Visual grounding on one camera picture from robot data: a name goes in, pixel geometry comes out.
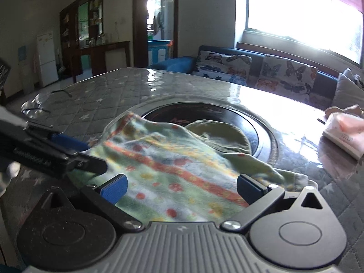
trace pink tissue pack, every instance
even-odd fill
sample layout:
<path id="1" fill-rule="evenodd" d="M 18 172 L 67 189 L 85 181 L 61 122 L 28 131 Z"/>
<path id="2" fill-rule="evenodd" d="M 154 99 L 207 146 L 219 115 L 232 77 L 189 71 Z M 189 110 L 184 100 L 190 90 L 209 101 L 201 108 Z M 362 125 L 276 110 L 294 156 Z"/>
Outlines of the pink tissue pack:
<path id="1" fill-rule="evenodd" d="M 323 136 L 356 160 L 364 154 L 364 119 L 345 113 L 332 113 L 326 121 Z"/>

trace wooden door frame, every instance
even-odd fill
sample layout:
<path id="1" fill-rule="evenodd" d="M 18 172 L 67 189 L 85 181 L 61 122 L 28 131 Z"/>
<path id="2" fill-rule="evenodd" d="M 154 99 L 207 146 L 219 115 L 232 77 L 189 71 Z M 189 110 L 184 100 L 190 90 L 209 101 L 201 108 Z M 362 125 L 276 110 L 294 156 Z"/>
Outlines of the wooden door frame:
<path id="1" fill-rule="evenodd" d="M 134 67 L 148 66 L 148 32 L 147 32 L 147 2 L 148 0 L 133 0 L 133 54 Z M 173 57 L 178 56 L 178 0 L 174 0 L 174 30 Z"/>

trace gray quilted tablecloth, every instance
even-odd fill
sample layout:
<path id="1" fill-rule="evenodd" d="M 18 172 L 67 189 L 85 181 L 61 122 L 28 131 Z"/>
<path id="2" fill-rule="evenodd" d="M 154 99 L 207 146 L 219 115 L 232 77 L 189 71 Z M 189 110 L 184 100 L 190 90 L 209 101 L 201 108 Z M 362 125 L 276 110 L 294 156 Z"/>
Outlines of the gray quilted tablecloth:
<path id="1" fill-rule="evenodd" d="M 125 110 L 161 96 L 165 97 L 165 103 L 173 102 L 175 95 L 188 94 L 196 95 L 196 99 L 205 96 L 221 100 L 233 107 L 246 106 L 277 131 L 279 153 L 275 167 L 301 172 L 315 180 L 339 218 L 348 236 L 340 268 L 344 272 L 363 272 L 364 169 L 321 136 L 324 125 L 317 118 L 322 116 L 322 111 L 233 83 L 134 68 L 109 72 L 66 90 L 72 98 L 64 93 L 51 95 L 41 103 L 50 113 L 39 113 L 37 119 L 85 142 L 97 139 L 105 126 Z M 12 239 L 41 194 L 57 183 L 44 174 L 21 169 L 1 198 L 5 224 Z M 74 191 L 66 181 L 63 184 L 68 192 Z"/>

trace white refrigerator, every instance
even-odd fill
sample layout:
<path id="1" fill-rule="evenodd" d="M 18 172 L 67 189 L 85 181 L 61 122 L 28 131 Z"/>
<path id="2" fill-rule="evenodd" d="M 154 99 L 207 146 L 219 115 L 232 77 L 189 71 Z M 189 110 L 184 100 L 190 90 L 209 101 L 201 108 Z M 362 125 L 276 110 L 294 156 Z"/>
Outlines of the white refrigerator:
<path id="1" fill-rule="evenodd" d="M 54 55 L 53 32 L 37 37 L 37 52 L 41 87 L 58 81 L 56 57 Z"/>

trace green cloth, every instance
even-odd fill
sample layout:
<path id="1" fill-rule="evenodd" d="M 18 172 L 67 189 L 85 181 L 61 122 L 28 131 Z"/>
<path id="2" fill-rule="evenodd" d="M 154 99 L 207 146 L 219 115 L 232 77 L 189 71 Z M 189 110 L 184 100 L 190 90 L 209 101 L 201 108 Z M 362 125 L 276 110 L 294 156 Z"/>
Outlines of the green cloth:
<path id="1" fill-rule="evenodd" d="M 129 113 L 108 127 L 101 141 L 86 153 L 105 159 L 107 172 L 95 176 L 74 170 L 70 179 L 78 187 L 101 185 L 124 173 L 128 191 L 116 206 L 144 224 L 221 223 L 248 205 L 236 191 L 242 173 L 288 191 L 308 185 L 307 176 L 273 169 L 249 155 L 245 135 L 228 124 L 197 121 L 184 128 Z"/>

